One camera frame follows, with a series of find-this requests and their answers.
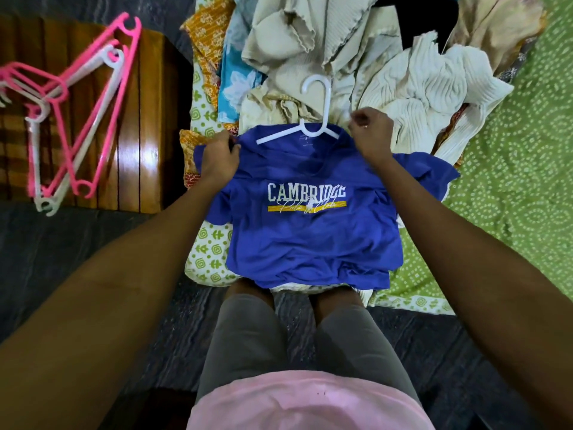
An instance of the t-shirt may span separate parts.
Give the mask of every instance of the t-shirt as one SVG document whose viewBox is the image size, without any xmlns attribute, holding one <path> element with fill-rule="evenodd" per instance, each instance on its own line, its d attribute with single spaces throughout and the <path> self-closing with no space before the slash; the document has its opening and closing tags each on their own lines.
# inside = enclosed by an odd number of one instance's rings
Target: t-shirt
<svg viewBox="0 0 573 430">
<path fill-rule="evenodd" d="M 319 124 L 309 124 L 318 130 Z M 241 162 L 215 197 L 207 221 L 233 224 L 227 267 L 262 288 L 288 282 L 390 287 L 403 263 L 397 213 L 386 188 L 336 125 L 328 134 L 292 133 L 256 140 L 294 125 L 258 126 L 238 138 Z M 201 169 L 204 146 L 197 146 Z M 438 199 L 459 174 L 427 153 L 394 158 Z"/>
<path fill-rule="evenodd" d="M 187 430 L 429 430 L 405 393 L 322 371 L 278 371 L 235 380 L 201 398 Z"/>
</svg>

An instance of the pink shirt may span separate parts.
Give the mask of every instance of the pink shirt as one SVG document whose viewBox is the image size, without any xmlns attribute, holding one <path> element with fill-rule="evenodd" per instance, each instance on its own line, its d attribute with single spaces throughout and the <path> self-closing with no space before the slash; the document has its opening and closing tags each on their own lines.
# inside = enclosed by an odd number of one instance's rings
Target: pink shirt
<svg viewBox="0 0 573 430">
<path fill-rule="evenodd" d="M 322 371 L 279 371 L 221 386 L 191 410 L 187 430 L 427 430 L 432 422 L 405 393 Z"/>
</svg>

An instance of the person's arm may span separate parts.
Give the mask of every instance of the person's arm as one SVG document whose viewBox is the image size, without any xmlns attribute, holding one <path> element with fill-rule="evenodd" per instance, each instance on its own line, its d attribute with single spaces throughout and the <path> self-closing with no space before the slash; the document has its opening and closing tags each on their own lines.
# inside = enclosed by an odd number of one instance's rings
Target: person's arm
<svg viewBox="0 0 573 430">
<path fill-rule="evenodd" d="M 239 163 L 220 133 L 201 180 L 85 261 L 0 345 L 2 428 L 96 429 L 153 340 L 213 197 Z"/>
<path fill-rule="evenodd" d="M 356 146 L 383 181 L 438 285 L 476 344 L 549 426 L 573 426 L 573 302 L 502 242 L 444 207 L 390 152 L 392 120 L 352 115 Z"/>
</svg>

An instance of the person's right arm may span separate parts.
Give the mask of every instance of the person's right arm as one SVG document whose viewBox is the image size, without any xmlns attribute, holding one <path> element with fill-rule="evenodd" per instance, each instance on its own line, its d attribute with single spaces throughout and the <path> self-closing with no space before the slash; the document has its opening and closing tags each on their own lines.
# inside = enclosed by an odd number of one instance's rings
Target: person's right arm
<svg viewBox="0 0 573 430">
<path fill-rule="evenodd" d="M 356 146 L 481 351 L 553 428 L 573 427 L 573 302 L 505 244 L 444 207 L 390 152 L 392 120 L 352 115 Z"/>
</svg>

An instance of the green patterned bedsheet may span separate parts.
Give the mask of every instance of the green patterned bedsheet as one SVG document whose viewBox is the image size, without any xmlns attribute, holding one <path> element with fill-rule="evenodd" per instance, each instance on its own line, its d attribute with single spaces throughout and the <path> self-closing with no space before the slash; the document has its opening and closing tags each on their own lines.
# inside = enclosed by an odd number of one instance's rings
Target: green patterned bedsheet
<svg viewBox="0 0 573 430">
<path fill-rule="evenodd" d="M 470 142 L 445 204 L 510 245 L 573 299 L 573 0 L 544 1 L 548 28 L 514 92 Z M 193 129 L 220 130 L 201 89 L 201 70 L 194 69 Z M 235 279 L 225 267 L 229 228 L 204 224 L 187 262 L 190 278 L 213 286 Z M 375 293 L 370 304 L 453 314 L 401 232 L 404 265 L 391 275 L 389 292 Z"/>
</svg>

